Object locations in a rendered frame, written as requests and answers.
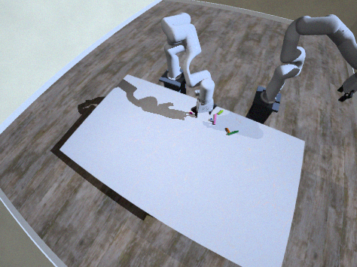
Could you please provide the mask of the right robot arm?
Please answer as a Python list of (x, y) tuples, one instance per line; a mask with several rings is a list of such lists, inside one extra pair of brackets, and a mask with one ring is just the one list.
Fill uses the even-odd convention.
[(179, 58), (176, 54), (185, 50), (186, 58), (183, 64), (183, 73), (186, 84), (190, 88), (200, 86), (200, 90), (195, 90), (194, 94), (195, 96), (199, 96), (197, 100), (200, 100), (203, 104), (208, 104), (212, 101), (215, 87), (210, 73), (207, 70), (193, 74), (189, 72), (191, 60), (201, 53), (196, 29), (190, 22), (191, 18), (186, 13), (164, 17), (161, 20), (161, 28), (167, 36), (168, 43), (164, 46), (169, 69), (167, 77), (170, 80), (178, 80), (182, 76), (182, 73), (179, 71), (181, 68), (179, 66)]

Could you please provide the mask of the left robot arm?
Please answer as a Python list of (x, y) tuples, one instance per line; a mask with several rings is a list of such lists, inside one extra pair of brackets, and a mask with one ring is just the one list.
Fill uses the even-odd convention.
[(357, 70), (357, 44), (354, 35), (338, 17), (333, 14), (325, 17), (299, 17), (287, 28), (280, 54), (280, 61), (290, 64), (276, 67), (265, 92), (261, 93), (262, 101), (267, 104), (276, 101), (285, 79), (296, 77), (301, 72), (305, 59), (304, 48), (298, 47), (301, 35), (327, 35), (337, 45), (343, 58)]

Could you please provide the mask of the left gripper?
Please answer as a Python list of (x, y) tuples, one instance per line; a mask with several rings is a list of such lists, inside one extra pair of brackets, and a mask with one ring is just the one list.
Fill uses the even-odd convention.
[[(344, 96), (338, 99), (340, 102), (344, 102), (346, 99), (352, 98), (352, 95), (357, 91), (357, 79), (355, 78), (355, 75), (353, 74), (345, 80), (343, 85), (337, 91), (345, 93)], [(346, 94), (348, 94), (348, 96), (346, 96)]]

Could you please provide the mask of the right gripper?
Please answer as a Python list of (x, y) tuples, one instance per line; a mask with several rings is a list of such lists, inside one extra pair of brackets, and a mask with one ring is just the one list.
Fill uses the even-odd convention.
[(191, 108), (191, 111), (193, 111), (196, 117), (197, 113), (209, 112), (209, 115), (211, 115), (212, 110), (214, 110), (216, 107), (217, 104), (213, 104), (213, 99), (208, 104), (203, 104), (202, 102), (200, 102), (200, 100), (197, 100), (196, 106)]

